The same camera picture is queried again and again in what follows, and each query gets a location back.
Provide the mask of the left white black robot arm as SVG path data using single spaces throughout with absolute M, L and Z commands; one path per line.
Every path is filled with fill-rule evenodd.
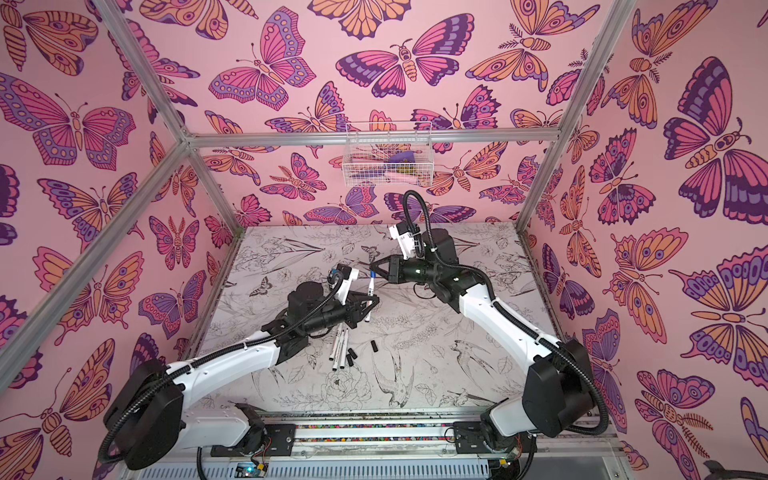
M 153 465 L 189 433 L 183 415 L 203 397 L 293 358 L 337 325 L 356 328 L 380 302 L 375 294 L 351 290 L 356 277 L 355 269 L 340 264 L 327 285 L 299 284 L 285 308 L 244 340 L 185 361 L 140 364 L 104 414 L 98 462 L 131 470 Z

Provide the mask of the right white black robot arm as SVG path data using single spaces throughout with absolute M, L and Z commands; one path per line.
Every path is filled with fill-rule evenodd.
M 437 300 L 482 327 L 526 372 L 519 398 L 485 412 L 490 434 L 603 434 L 610 415 L 587 349 L 577 340 L 563 342 L 539 329 L 496 295 L 485 271 L 462 264 L 453 237 L 432 227 L 418 192 L 406 191 L 402 206 L 403 220 L 390 229 L 401 251 L 371 263 L 371 271 L 391 284 L 426 286 Z

